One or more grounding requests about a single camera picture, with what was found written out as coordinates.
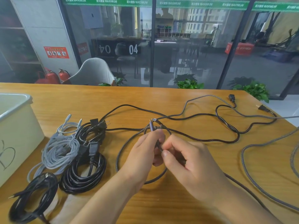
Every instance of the person's right hand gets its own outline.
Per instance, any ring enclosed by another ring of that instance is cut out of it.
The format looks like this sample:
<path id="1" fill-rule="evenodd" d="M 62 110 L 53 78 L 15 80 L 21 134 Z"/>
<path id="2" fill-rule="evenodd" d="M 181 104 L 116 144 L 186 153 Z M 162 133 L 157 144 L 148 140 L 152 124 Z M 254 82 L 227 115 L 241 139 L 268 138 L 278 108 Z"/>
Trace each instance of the person's right hand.
<path id="1" fill-rule="evenodd" d="M 171 135 L 162 149 L 166 167 L 194 198 L 216 205 L 234 191 L 235 187 L 203 143 L 186 142 Z M 185 166 L 181 164 L 182 156 L 186 160 Z"/>

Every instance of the white floor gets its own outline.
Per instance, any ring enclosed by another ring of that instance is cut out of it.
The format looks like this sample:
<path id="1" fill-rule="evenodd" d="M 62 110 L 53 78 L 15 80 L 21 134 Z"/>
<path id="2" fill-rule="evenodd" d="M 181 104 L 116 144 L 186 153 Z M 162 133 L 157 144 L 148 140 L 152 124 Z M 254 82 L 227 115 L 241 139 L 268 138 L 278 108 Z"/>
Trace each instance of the white floor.
<path id="1" fill-rule="evenodd" d="M 264 105 L 278 113 L 282 117 L 299 116 L 299 95 L 287 95 L 283 101 L 270 100 Z M 291 124 L 299 127 L 299 118 L 287 119 Z"/>

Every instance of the wooden table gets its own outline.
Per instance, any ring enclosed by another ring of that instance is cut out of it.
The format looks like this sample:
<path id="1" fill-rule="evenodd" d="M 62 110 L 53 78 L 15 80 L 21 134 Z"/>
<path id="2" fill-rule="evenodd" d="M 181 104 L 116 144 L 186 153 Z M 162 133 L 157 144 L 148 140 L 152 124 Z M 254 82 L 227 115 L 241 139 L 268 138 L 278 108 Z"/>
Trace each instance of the wooden table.
<path id="1" fill-rule="evenodd" d="M 238 105 L 237 109 L 240 112 L 244 114 L 264 114 L 256 107 L 256 105 L 260 105 L 260 102 L 244 91 L 0 83 L 0 92 L 31 94 L 33 97 L 32 108 L 47 137 L 0 188 L 1 223 L 9 223 L 8 211 L 15 200 L 7 198 L 27 186 L 26 176 L 28 171 L 40 162 L 41 149 L 69 113 L 72 114 L 71 121 L 78 122 L 82 118 L 83 123 L 85 123 L 90 119 L 101 118 L 118 105 L 131 104 L 169 115 L 180 113 L 185 101 L 188 99 L 205 94 L 214 94 L 229 101 L 228 95 L 234 93 Z M 216 98 L 204 97 L 189 104 L 183 116 L 203 112 L 214 113 L 215 107 L 219 104 L 222 104 L 222 102 Z M 245 130 L 251 122 L 257 120 L 267 121 L 259 118 L 240 117 L 227 108 L 221 109 L 219 113 L 240 131 Z M 123 107 L 108 116 L 106 120 L 110 121 L 109 128 L 143 128 L 148 124 L 149 119 L 155 117 L 157 116 L 151 113 Z M 163 123 L 167 127 L 201 139 L 233 140 L 236 136 L 219 120 L 209 116 L 195 117 L 185 121 L 164 119 Z M 273 203 L 252 186 L 243 172 L 240 151 L 248 144 L 267 142 L 292 131 L 294 128 L 286 120 L 277 120 L 272 125 L 254 126 L 249 133 L 241 135 L 240 140 L 234 144 L 207 143 L 220 168 L 251 189 L 274 215 L 288 224 L 298 223 L 299 215 Z M 51 219 L 51 223 L 68 223 L 87 200 L 115 174 L 116 155 L 125 141 L 133 134 L 132 131 L 107 132 L 104 143 L 100 148 L 100 152 L 108 161 L 107 170 L 102 181 L 95 189 L 68 198 L 65 193 L 58 190 L 59 203 L 54 211 L 47 216 L 48 219 Z M 120 160 L 121 166 L 126 160 L 130 147 L 136 140 L 137 138 L 123 152 Z M 266 147 L 253 147 L 245 153 L 248 170 L 255 180 L 268 193 L 295 206 L 299 206 L 299 179 L 296 178 L 290 168 L 289 158 L 297 141 L 298 133 L 295 133 L 275 144 Z M 299 168 L 298 156 L 295 163 Z M 163 168 L 163 166 L 153 167 L 149 178 L 157 176 Z M 223 223 L 221 218 L 214 214 L 214 210 L 204 207 L 203 204 L 193 199 L 176 181 L 174 176 L 167 172 L 162 179 L 145 185 L 128 202 L 117 223 Z"/>

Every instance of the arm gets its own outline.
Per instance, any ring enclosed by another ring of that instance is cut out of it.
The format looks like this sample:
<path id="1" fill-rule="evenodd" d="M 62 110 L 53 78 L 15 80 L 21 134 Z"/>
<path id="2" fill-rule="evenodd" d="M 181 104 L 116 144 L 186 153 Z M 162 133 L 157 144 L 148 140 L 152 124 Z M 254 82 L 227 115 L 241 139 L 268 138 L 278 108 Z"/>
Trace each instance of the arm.
<path id="1" fill-rule="evenodd" d="M 115 223 L 130 198 L 143 186 L 152 164 L 155 165 L 155 154 L 160 153 L 155 148 L 157 140 L 164 142 L 162 130 L 141 136 L 124 166 L 95 193 L 71 224 Z"/>
<path id="2" fill-rule="evenodd" d="M 171 135 L 162 148 L 166 167 L 187 191 L 217 208 L 233 224 L 281 224 L 245 191 L 229 182 L 203 143 L 189 143 Z M 182 158 L 185 166 L 178 162 Z"/>

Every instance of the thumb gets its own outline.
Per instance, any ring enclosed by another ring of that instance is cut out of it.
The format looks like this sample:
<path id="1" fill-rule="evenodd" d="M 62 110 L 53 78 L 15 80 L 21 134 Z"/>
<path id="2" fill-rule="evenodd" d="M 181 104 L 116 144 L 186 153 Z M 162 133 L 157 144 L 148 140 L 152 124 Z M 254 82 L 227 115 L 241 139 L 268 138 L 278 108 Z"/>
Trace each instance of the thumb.
<path id="1" fill-rule="evenodd" d="M 168 150 L 163 150 L 162 158 L 165 166 L 171 171 L 171 173 L 176 177 L 176 179 L 184 184 L 184 179 L 189 175 L 188 170 L 185 169 L 174 157 L 173 154 Z"/>

